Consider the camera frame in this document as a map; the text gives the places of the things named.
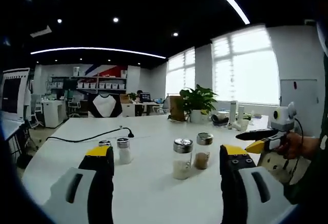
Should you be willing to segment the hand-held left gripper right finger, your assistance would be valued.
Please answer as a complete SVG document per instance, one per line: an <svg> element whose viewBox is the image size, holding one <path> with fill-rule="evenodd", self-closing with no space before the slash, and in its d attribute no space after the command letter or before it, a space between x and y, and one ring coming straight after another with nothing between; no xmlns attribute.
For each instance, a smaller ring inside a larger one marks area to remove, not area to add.
<svg viewBox="0 0 328 224"><path fill-rule="evenodd" d="M222 223L283 223L292 213L283 184L242 148L220 146Z"/></svg>

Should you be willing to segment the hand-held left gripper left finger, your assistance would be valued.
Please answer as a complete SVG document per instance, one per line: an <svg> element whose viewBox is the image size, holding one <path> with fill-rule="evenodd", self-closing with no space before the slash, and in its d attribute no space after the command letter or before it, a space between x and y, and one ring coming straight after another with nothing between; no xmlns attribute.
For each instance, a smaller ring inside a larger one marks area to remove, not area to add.
<svg viewBox="0 0 328 224"><path fill-rule="evenodd" d="M112 146L97 146L51 186L43 211L54 223L113 223L113 176Z"/></svg>

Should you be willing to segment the person's right hand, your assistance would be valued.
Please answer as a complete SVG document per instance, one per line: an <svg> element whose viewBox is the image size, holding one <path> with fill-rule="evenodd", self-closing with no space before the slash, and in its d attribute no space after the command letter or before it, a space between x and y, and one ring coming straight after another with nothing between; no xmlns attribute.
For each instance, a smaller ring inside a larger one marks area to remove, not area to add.
<svg viewBox="0 0 328 224"><path fill-rule="evenodd" d="M288 133L276 151L285 159L295 159L302 152L302 136L294 132Z"/></svg>

